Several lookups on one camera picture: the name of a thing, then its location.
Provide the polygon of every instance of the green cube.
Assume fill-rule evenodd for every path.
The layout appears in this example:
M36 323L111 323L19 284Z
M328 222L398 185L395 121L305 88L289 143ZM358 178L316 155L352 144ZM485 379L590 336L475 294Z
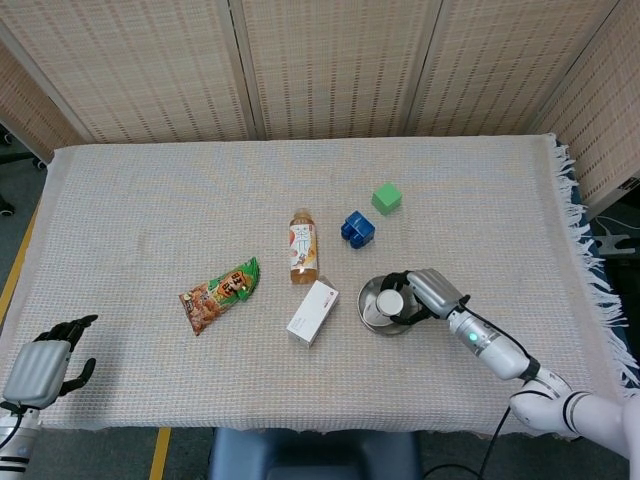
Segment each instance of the green cube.
M392 183L385 183L373 192L371 203L381 214L387 215L400 206L402 203L402 193L400 193Z

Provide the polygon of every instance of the blue block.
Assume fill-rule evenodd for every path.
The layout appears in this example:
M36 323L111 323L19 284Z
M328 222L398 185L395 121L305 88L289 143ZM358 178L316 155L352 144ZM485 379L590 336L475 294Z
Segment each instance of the blue block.
M376 227L356 210L347 217L340 229L340 233L342 238L349 240L352 248L362 248L373 240Z

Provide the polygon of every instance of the white cup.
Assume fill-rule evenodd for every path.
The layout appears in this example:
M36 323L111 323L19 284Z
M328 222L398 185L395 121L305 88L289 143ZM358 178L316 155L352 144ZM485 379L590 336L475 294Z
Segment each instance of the white cup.
M391 325L394 315L398 315L404 307L404 299L395 290L383 290L378 294L375 301L371 301L364 308L362 316L364 321L372 327L385 327Z

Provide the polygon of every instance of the chip bag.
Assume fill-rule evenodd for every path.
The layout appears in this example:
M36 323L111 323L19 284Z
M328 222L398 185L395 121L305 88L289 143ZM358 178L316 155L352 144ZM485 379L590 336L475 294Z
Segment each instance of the chip bag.
M259 278L260 266L253 257L230 272L181 294L180 301L196 336L238 300L245 302Z

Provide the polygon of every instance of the tablecloth fringe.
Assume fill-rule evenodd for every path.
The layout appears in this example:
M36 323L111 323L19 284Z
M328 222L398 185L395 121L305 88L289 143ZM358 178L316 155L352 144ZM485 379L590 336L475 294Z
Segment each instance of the tablecloth fringe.
M567 152L567 146L556 146L554 154L558 160L555 166L555 178L562 198L564 218L573 240L576 254L582 264L582 273L587 281L589 294L593 301L593 307L599 312L602 327L606 331L607 343L611 348L614 365L620 384L623 387L623 395L630 397L640 393L640 381L638 380L638 363L629 352L626 343L613 331L614 327L626 327L627 319L622 313L622 304L618 295L613 293L609 283L596 274L596 270L603 272L604 259L594 256L589 250L594 240L590 234L591 227L584 224L582 219L586 207L573 203L572 189L578 186L574 180L574 168L572 160Z

